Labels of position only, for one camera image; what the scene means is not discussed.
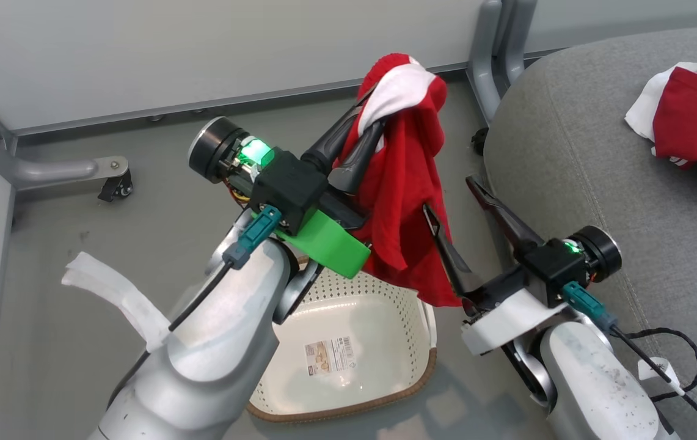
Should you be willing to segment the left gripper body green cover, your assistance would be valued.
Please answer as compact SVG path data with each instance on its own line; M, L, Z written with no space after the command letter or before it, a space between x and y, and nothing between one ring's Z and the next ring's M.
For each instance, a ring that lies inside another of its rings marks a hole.
M272 235L345 278L356 276L370 256L370 248L352 236L366 215L351 202L351 193L332 187L329 175L301 175L301 156L270 147L228 118L216 117L201 128L188 163L203 178L225 184L243 206L243 218L219 245L211 266L242 267Z

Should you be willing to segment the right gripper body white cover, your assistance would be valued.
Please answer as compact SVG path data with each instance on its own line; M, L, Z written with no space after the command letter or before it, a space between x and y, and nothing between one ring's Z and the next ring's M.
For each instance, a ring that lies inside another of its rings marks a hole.
M564 311L607 340L617 318L588 288L622 267L617 243L588 225L565 239L554 238L522 254L507 273L464 297L471 315L462 337L473 354L485 354L534 331Z

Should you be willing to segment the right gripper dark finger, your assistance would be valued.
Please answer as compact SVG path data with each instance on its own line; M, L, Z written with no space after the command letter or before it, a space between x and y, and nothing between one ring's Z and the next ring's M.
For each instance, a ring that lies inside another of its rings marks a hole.
M494 222L501 230L508 245L510 245L514 259L518 259L522 254L526 254L544 244L544 240L529 225L524 223L499 198L480 183L479 176L469 176L465 179L465 183L483 211L493 217Z
M468 267L468 264L460 256L432 206L424 203L423 214L455 295L466 298L476 295L483 285L482 279Z

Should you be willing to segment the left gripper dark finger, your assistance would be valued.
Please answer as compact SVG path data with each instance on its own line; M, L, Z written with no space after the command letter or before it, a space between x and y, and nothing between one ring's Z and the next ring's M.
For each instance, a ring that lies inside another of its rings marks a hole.
M349 134L351 134L353 124L359 119L360 112L364 109L365 103L368 102L371 94L373 94L373 90L365 92L365 94L359 98L359 102L351 106L349 111L346 111L345 114L343 114L343 116L340 117L314 145L312 145L312 147L302 153L301 175L330 175L334 161L343 153L346 141L348 141Z
M373 122L359 137L340 167L329 175L329 184L343 193L357 193L370 166L379 140L384 135L385 118Z

